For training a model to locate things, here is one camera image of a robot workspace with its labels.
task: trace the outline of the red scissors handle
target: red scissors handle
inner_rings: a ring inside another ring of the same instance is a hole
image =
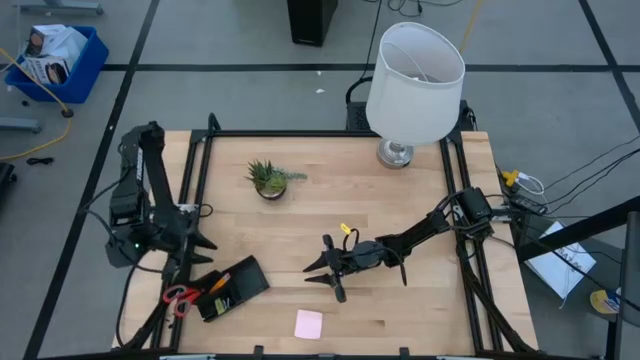
[[[187,315],[191,305],[202,295],[197,289],[189,288],[184,285],[170,286],[162,294],[162,300],[167,304],[173,300],[177,300],[173,307],[173,313],[176,317],[182,318]]]

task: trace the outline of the silver lamp base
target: silver lamp base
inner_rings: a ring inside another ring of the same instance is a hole
[[[413,158],[413,146],[396,144],[381,139],[378,143],[378,160],[389,169],[402,169],[409,165]]]

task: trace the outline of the wooden tabletop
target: wooden tabletop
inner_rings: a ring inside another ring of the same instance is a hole
[[[163,156],[174,199],[189,137],[190,132],[166,133]],[[463,138],[471,183],[487,195],[499,194],[487,134],[463,133]],[[407,287],[402,285],[398,268],[384,265],[345,277],[348,301],[343,304],[328,286],[304,282],[308,276],[323,273],[305,274],[302,269],[324,249],[323,234],[340,242],[344,236],[340,223],[358,228],[361,240],[399,233],[447,195],[437,144],[417,147],[411,165],[402,170],[389,170],[378,163],[377,144],[375,138],[214,140],[204,195],[214,213],[201,220],[200,230],[219,249],[201,251],[215,261],[194,266],[192,279],[254,255],[271,288],[211,323],[202,322],[197,309],[192,309],[183,325],[181,352],[251,353],[255,345],[263,345],[267,354],[382,355],[398,354],[399,347],[409,347],[412,355],[473,353],[452,232],[413,249],[405,261]],[[263,200],[244,178],[247,162],[253,159],[270,159],[275,166],[306,173],[308,179],[290,183],[278,201]],[[460,189],[455,155],[452,161]],[[490,198],[490,202],[497,205],[500,199]],[[495,236],[511,242],[507,225],[493,226]],[[491,239],[484,248],[497,306],[522,338],[537,347],[514,250]],[[163,253],[150,252],[141,264],[162,268],[165,259]],[[134,273],[120,325],[125,341],[158,301],[159,289],[157,274]],[[490,349],[486,313],[477,303],[484,346]],[[294,337],[298,309],[324,314],[320,340]],[[169,332],[165,329],[163,344],[168,344]]]

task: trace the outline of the white lampshade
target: white lampshade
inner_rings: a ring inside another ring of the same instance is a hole
[[[367,101],[371,129],[402,145],[442,139],[458,119],[464,73],[460,53],[436,31],[411,22],[390,27]]]

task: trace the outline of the pink sticky note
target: pink sticky note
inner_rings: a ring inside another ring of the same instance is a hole
[[[298,310],[295,337],[300,339],[320,339],[322,333],[322,313]]]

